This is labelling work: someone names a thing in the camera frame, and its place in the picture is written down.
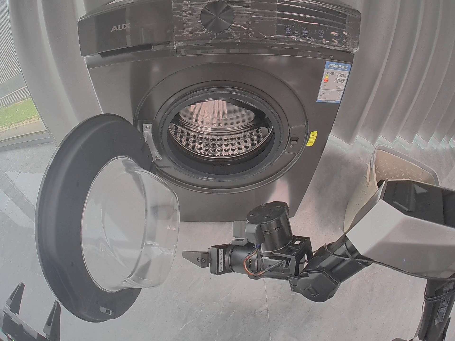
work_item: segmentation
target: door hinge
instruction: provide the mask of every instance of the door hinge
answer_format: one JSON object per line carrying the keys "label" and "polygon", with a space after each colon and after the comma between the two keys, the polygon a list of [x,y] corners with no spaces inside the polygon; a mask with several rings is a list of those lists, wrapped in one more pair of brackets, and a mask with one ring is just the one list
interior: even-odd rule
{"label": "door hinge", "polygon": [[151,134],[151,124],[142,125],[142,132],[144,133],[145,143],[148,144],[153,161],[159,161],[162,159],[160,153],[156,150],[155,143],[153,142],[153,136]]}

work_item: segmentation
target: gray tile floor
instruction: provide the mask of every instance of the gray tile floor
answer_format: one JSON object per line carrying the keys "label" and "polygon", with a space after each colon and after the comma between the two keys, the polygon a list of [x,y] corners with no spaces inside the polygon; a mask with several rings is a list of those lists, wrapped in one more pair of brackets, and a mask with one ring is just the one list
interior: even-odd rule
{"label": "gray tile floor", "polygon": [[[455,150],[415,142],[393,147],[432,167],[455,189]],[[0,152],[0,303],[26,284],[20,316],[41,330],[54,302],[42,276],[34,238],[35,204],[54,145]],[[344,211],[373,150],[331,138],[297,215],[293,232],[313,248],[342,234]],[[162,287],[143,290],[121,318],[91,324],[62,310],[61,339],[69,340],[378,340],[409,339],[419,322],[425,281],[372,265],[343,283],[325,303],[312,303],[286,282],[212,276],[182,259],[182,250],[229,242],[230,223],[182,223],[177,256]],[[450,327],[447,339],[455,337]]]}

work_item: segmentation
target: aux logo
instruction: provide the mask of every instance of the aux logo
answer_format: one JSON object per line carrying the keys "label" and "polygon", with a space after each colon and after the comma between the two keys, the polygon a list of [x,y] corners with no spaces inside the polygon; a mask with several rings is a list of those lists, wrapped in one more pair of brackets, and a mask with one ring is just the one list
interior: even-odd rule
{"label": "aux logo", "polygon": [[129,28],[129,27],[130,27],[130,23],[122,24],[121,26],[113,26],[111,29],[111,33],[113,31],[122,31],[123,29]]}

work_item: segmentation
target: control knob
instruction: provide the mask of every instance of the control knob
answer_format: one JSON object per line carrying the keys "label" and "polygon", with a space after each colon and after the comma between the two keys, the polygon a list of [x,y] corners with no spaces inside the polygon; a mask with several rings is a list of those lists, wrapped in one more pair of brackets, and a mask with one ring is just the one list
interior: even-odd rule
{"label": "control knob", "polygon": [[213,33],[225,31],[233,20],[232,8],[223,1],[212,1],[201,10],[201,24]]}

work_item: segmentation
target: qr code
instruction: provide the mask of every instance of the qr code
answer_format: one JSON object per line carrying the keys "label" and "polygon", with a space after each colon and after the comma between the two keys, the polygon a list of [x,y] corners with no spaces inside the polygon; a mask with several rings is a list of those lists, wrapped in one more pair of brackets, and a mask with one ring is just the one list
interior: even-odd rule
{"label": "qr code", "polygon": [[348,77],[347,73],[337,73],[335,76],[335,83],[345,83]]}

